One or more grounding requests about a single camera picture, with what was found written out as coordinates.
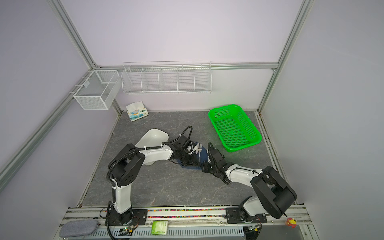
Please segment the blue paper napkin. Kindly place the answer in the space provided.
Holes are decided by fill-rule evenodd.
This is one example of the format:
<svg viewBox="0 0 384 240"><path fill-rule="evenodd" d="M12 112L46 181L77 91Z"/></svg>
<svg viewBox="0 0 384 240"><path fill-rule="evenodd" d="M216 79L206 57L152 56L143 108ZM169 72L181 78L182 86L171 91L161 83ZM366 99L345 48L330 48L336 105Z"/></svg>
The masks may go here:
<svg viewBox="0 0 384 240"><path fill-rule="evenodd" d="M208 152L207 152L207 150L203 146L202 146L201 154L199 156L199 160L200 160L200 166L199 167L197 167L197 168L185 168L185 169L201 170L202 171L202 163L204 161L209 161Z"/></svg>

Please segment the silver fork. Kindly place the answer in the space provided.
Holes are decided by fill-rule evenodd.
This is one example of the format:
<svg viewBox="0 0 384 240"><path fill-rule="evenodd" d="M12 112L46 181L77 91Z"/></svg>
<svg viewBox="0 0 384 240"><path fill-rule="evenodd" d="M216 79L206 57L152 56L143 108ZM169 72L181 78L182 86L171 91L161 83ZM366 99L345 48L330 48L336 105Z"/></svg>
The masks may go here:
<svg viewBox="0 0 384 240"><path fill-rule="evenodd" d="M200 156L201 151L202 151L202 145L200 143L197 143L195 146L196 154Z"/></svg>

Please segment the white rectangular dish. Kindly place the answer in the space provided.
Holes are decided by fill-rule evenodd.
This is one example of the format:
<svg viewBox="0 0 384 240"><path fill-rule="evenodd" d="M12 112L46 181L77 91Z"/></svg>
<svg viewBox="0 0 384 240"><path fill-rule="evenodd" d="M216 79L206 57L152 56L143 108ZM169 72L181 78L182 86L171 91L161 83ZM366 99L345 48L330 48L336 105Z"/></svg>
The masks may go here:
<svg viewBox="0 0 384 240"><path fill-rule="evenodd" d="M137 148L144 148L141 151L145 155L143 165L150 166L156 161L169 160L172 156L172 151L169 146L163 146L161 149L150 150L149 147L160 146L169 140L169 135L158 129L149 130L135 145Z"/></svg>

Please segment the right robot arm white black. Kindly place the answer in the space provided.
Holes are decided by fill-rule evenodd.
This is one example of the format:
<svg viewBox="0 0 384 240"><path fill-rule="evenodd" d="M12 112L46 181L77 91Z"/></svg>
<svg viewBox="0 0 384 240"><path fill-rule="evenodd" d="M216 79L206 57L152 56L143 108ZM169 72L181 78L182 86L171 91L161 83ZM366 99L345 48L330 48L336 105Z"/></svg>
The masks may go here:
<svg viewBox="0 0 384 240"><path fill-rule="evenodd" d="M240 183L254 189L256 195L246 198L238 206L235 219L250 223L257 215L269 214L279 219L297 200L297 194L286 180L271 166L251 169L237 164L201 164L204 173L213 174L226 184Z"/></svg>

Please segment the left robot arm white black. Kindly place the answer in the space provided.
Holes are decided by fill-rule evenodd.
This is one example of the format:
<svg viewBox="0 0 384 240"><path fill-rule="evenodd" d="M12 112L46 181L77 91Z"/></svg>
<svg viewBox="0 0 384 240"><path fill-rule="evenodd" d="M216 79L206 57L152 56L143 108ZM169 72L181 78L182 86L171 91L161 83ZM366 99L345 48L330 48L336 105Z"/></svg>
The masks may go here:
<svg viewBox="0 0 384 240"><path fill-rule="evenodd" d="M130 225L136 217L131 203L132 184L145 164L156 161L171 161L182 167L199 168L201 161L198 151L189 152L193 147L168 146L136 147L126 145L110 162L106 178L112 185L113 200L109 202L106 225Z"/></svg>

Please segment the green plastic basket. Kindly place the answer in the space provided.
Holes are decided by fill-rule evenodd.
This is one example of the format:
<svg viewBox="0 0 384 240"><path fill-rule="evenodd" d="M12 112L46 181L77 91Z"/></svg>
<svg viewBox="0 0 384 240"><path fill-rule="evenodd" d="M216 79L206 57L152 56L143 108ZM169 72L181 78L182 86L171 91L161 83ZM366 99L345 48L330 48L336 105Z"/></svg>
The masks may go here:
<svg viewBox="0 0 384 240"><path fill-rule="evenodd" d="M245 111L238 105L214 108L208 113L224 148L233 153L262 141L262 135Z"/></svg>

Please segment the tissue pack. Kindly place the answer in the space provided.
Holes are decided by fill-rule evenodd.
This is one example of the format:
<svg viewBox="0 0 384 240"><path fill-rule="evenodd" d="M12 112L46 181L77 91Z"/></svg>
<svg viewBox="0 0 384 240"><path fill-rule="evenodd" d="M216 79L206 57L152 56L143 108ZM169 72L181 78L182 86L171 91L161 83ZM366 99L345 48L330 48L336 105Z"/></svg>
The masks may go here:
<svg viewBox="0 0 384 240"><path fill-rule="evenodd" d="M142 119L149 115L148 110L142 101L127 105L126 110L131 122Z"/></svg>

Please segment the green small box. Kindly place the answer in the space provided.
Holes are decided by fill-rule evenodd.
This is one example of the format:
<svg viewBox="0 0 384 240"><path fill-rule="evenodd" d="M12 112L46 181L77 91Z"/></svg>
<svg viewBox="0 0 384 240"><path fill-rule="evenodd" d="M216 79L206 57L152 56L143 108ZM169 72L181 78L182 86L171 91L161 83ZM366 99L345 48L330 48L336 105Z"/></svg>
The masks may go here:
<svg viewBox="0 0 384 240"><path fill-rule="evenodd" d="M151 235L165 236L168 234L169 221L153 221Z"/></svg>

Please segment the red yellow toy figure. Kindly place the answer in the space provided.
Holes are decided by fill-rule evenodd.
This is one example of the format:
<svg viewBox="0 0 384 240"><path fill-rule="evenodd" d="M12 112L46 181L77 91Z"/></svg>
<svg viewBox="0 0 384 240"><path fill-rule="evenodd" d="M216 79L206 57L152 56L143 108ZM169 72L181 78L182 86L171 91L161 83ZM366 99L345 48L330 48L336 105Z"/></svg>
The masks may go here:
<svg viewBox="0 0 384 240"><path fill-rule="evenodd" d="M294 229L297 226L297 221L293 218L287 218L285 224L286 226Z"/></svg>

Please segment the white mesh box basket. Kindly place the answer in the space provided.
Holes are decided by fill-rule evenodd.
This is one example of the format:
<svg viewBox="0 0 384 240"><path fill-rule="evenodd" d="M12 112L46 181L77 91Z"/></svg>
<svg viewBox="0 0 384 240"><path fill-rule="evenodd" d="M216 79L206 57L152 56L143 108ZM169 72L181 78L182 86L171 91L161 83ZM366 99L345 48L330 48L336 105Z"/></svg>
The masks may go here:
<svg viewBox="0 0 384 240"><path fill-rule="evenodd" d="M93 70L75 92L83 110L106 111L112 106L122 86L117 70Z"/></svg>

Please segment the grey cloth pad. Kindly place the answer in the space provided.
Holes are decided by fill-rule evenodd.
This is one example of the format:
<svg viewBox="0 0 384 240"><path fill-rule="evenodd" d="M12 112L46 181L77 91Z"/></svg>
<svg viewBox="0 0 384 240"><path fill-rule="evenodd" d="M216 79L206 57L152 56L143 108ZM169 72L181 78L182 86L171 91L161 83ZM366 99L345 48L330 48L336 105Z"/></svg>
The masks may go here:
<svg viewBox="0 0 384 240"><path fill-rule="evenodd" d="M64 224L59 232L60 238L81 237L93 234L99 226L96 220L78 220Z"/></svg>

